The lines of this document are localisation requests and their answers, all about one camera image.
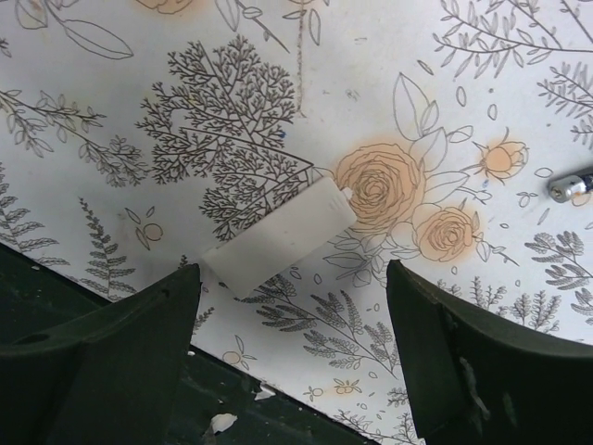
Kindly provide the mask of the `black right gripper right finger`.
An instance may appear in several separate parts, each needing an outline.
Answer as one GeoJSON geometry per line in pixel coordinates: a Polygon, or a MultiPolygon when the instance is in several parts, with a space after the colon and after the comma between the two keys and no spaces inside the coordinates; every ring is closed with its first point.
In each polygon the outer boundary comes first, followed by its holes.
{"type": "Polygon", "coordinates": [[[456,298],[400,261],[386,298],[416,435],[428,444],[589,444],[592,348],[456,298]]]}

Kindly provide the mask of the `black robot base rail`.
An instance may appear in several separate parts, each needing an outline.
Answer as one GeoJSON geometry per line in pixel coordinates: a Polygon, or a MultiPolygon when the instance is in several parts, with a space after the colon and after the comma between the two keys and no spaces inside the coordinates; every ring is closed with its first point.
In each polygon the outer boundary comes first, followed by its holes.
{"type": "MultiPolygon", "coordinates": [[[[1,250],[1,348],[109,303],[10,249],[1,250]]],[[[162,444],[361,444],[364,437],[189,343],[162,444]]]]}

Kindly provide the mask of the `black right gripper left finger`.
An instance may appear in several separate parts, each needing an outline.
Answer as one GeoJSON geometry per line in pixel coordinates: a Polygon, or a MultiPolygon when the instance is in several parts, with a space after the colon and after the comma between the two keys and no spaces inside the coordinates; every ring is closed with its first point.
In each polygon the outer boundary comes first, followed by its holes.
{"type": "Polygon", "coordinates": [[[164,443],[200,285],[190,264],[2,346],[2,443],[164,443]]]}

